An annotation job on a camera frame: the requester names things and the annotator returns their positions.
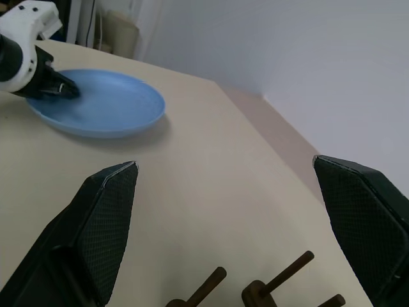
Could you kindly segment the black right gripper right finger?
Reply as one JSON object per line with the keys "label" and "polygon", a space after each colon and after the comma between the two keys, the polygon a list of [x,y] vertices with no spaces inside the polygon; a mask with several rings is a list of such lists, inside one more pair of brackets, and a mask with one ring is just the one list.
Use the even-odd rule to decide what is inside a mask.
{"label": "black right gripper right finger", "polygon": [[408,198],[380,171],[317,155],[332,231],[373,306],[408,306]]}

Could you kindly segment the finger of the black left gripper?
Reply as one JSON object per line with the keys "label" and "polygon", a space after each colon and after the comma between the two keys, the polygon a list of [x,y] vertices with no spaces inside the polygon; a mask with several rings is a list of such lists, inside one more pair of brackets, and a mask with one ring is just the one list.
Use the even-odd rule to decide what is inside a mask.
{"label": "finger of the black left gripper", "polygon": [[54,91],[54,90],[42,90],[40,92],[43,96],[47,97],[57,97],[63,99],[75,99],[79,96],[78,90],[63,90],[63,91]]}
{"label": "finger of the black left gripper", "polygon": [[74,81],[65,77],[58,71],[53,70],[50,73],[51,86],[50,92],[53,95],[78,95],[79,88]]}

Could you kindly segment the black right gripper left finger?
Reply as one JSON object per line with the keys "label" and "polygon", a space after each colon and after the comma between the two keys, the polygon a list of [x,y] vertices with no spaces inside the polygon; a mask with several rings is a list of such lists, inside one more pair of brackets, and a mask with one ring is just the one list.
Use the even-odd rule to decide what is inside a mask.
{"label": "black right gripper left finger", "polygon": [[139,168],[89,176],[1,290],[1,306],[106,306],[127,246]]}

